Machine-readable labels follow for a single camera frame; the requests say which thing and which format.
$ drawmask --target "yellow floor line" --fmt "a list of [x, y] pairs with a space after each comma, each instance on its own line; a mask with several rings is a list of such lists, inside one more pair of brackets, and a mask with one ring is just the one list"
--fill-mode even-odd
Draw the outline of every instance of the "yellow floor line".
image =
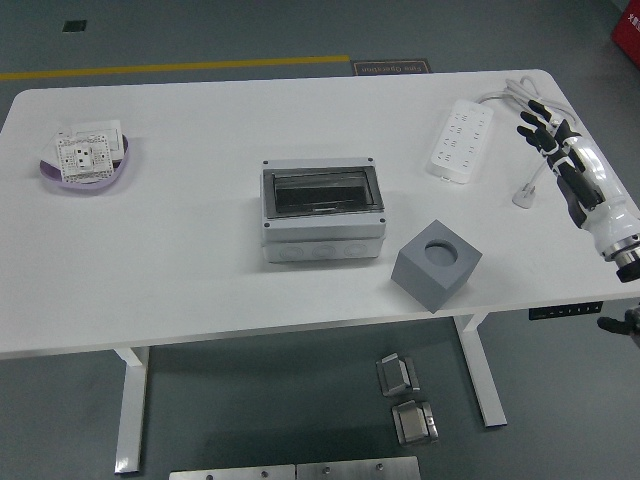
[[0, 73], [0, 81], [33, 80], [86, 75], [114, 75], [124, 73], [174, 72], [180, 70], [214, 70], [220, 68], [269, 67], [279, 65], [307, 65], [314, 63], [349, 62], [348, 55], [323, 57], [261, 58], [254, 60], [224, 60], [219, 62], [168, 63], [162, 65], [131, 65], [121, 67], [78, 68], [72, 70], [45, 70], [39, 72]]

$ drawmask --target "red object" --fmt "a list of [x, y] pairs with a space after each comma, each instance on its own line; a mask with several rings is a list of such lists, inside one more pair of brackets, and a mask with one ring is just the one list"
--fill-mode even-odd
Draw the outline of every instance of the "red object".
[[611, 39], [640, 68], [640, 0], [631, 0], [611, 34]]

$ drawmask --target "metal bracket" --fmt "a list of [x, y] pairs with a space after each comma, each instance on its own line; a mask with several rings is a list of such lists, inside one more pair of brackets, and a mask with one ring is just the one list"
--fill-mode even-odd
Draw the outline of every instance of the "metal bracket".
[[122, 391], [115, 473], [137, 472], [140, 464], [149, 347], [118, 348], [127, 363]]
[[504, 415], [498, 390], [491, 375], [489, 362], [482, 348], [478, 325], [486, 318], [484, 313], [474, 315], [454, 316], [453, 320], [458, 330], [458, 337], [462, 345], [462, 351], [467, 361], [469, 375], [476, 391], [478, 404], [482, 411], [482, 418], [487, 427], [506, 425], [507, 418]]
[[416, 403], [411, 400], [393, 407], [391, 412], [400, 445], [438, 440], [438, 431], [428, 402]]
[[376, 362], [380, 388], [385, 397], [420, 391], [418, 377], [409, 357], [400, 358], [393, 353]]

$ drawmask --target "metal block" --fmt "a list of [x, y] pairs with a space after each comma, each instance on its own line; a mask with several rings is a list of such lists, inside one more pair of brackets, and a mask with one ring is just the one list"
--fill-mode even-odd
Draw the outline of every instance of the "metal block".
[[420, 480], [416, 457], [298, 465], [298, 480]]
[[295, 465], [172, 472], [169, 480], [296, 480]]
[[376, 362], [380, 388], [385, 397], [420, 391], [413, 360], [393, 353]]
[[438, 440], [438, 431], [428, 402], [416, 403], [411, 400], [393, 407], [391, 412], [400, 445]]

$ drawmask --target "table leg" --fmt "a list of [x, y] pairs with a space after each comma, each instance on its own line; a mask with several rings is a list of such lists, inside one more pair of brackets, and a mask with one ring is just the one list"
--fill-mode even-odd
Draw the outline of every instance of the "table leg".
[[475, 315], [455, 316], [453, 320], [467, 360], [467, 367], [480, 404], [484, 424], [487, 427], [494, 427], [506, 425], [507, 419], [504, 416], [498, 391], [493, 382], [489, 363], [478, 335], [478, 325], [482, 323], [486, 316], [486, 313], [477, 313]]
[[120, 410], [115, 473], [137, 472], [140, 463], [149, 347], [116, 348], [115, 352], [127, 363], [122, 392], [122, 409]]

